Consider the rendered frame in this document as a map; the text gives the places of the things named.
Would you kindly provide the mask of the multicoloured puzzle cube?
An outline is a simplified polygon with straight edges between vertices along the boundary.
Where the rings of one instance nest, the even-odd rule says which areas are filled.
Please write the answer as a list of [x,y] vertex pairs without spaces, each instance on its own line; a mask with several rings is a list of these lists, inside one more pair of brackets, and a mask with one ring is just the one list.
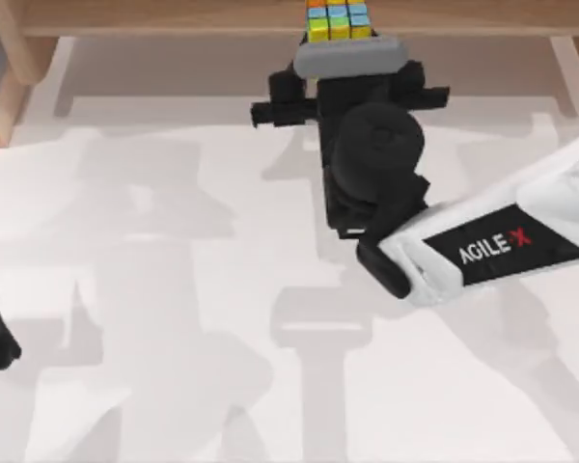
[[305,0],[306,42],[374,36],[366,0]]

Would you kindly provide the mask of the pale grey rounded box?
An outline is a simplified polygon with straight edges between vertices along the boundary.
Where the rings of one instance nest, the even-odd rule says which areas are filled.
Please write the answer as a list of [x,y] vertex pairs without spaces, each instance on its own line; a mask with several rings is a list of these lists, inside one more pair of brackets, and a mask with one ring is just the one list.
[[393,37],[307,42],[293,59],[303,78],[341,78],[395,73],[409,61],[402,42]]

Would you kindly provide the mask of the wooden shelf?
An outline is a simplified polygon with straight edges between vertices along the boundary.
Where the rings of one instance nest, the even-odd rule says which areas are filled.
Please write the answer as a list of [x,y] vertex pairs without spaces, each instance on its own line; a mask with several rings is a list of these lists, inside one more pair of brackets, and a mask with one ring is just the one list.
[[[61,37],[298,32],[305,0],[0,0],[0,148]],[[416,35],[570,36],[579,0],[367,0],[379,29]]]

